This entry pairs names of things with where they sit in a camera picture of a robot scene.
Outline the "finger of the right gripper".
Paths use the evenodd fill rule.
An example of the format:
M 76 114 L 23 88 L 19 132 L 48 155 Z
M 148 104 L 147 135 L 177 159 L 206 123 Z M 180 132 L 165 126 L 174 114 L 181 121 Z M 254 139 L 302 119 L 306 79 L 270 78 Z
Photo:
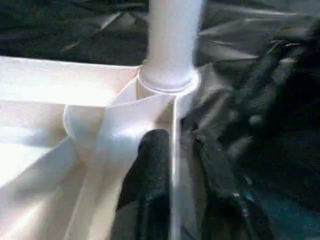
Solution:
M 278 35 L 273 47 L 250 67 L 232 100 L 232 126 L 258 128 L 279 96 L 298 83 L 297 76 L 318 68 L 320 26 L 290 28 Z

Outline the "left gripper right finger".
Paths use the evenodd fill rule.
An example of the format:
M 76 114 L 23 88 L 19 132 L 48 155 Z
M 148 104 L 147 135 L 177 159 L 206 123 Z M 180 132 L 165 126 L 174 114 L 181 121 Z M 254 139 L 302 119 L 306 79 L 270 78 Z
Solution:
M 206 194 L 203 240 L 273 240 L 270 222 L 249 184 L 214 139 L 197 136 L 193 152 L 201 165 Z

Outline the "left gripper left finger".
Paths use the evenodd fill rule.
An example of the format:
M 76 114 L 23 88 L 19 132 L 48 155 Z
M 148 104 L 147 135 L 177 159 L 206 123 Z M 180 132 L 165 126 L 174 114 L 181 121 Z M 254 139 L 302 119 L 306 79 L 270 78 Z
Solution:
M 148 131 L 126 174 L 116 208 L 118 240 L 166 240 L 170 225 L 169 133 Z

